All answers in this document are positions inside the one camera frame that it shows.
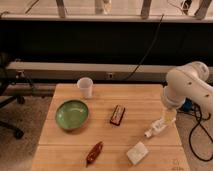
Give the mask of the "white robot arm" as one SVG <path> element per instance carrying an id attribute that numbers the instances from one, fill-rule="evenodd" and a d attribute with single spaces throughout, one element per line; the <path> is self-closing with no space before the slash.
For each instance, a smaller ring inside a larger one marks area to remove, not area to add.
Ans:
<path id="1" fill-rule="evenodd" d="M 207 65 L 199 61 L 174 67 L 166 74 L 167 85 L 161 94 L 165 106 L 162 118 L 166 123 L 176 120 L 177 109 L 186 99 L 213 114 L 213 87 L 206 83 L 208 77 Z"/>

